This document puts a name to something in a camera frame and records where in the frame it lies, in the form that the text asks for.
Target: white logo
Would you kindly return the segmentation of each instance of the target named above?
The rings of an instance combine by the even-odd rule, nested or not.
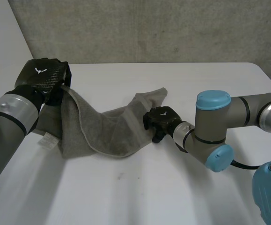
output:
[[[37,74],[40,74],[41,72],[45,72],[47,69],[44,69],[44,70],[39,70],[39,69],[37,69],[37,68],[35,68],[36,69],[36,71],[37,71]]]

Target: towel label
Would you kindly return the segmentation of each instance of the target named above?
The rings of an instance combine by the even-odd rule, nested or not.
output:
[[[46,150],[52,150],[59,142],[59,139],[48,132],[39,140],[38,144]]]

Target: blue cap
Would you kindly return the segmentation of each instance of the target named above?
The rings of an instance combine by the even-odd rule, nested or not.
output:
[[[230,145],[224,144],[209,155],[205,166],[214,172],[220,172],[231,164],[233,158],[233,149]]]
[[[229,105],[230,95],[223,90],[206,90],[198,94],[196,107],[201,110],[216,110]]]
[[[255,204],[266,224],[271,224],[271,162],[263,164],[254,173],[252,190]]]

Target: gray wall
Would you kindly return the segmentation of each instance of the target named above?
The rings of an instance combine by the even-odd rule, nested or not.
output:
[[[271,78],[271,0],[9,0],[33,57],[253,62]]]

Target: gray robot arm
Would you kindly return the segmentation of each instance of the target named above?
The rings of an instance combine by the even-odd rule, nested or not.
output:
[[[154,124],[160,139],[170,134],[180,150],[220,172],[234,159],[232,147],[225,144],[228,128],[258,126],[271,132],[271,93],[230,97],[225,91],[203,91],[197,96],[195,126],[174,113],[167,106],[158,107],[148,112],[144,121]]]
[[[34,129],[43,102],[43,95],[28,85],[18,86],[0,98],[0,174]]]
[[[197,96],[195,127],[167,106],[147,112],[143,122],[145,129],[156,129],[154,143],[169,134],[181,151],[220,172],[235,165],[233,149],[225,144],[228,128],[258,126],[271,132],[271,93],[230,97],[224,91],[208,90]],[[265,223],[271,225],[271,162],[249,168],[257,169],[252,180],[254,201]]]
[[[15,83],[15,89],[0,98],[0,174],[37,124],[43,103],[60,105],[61,84],[70,86],[67,62],[58,59],[29,60]]]

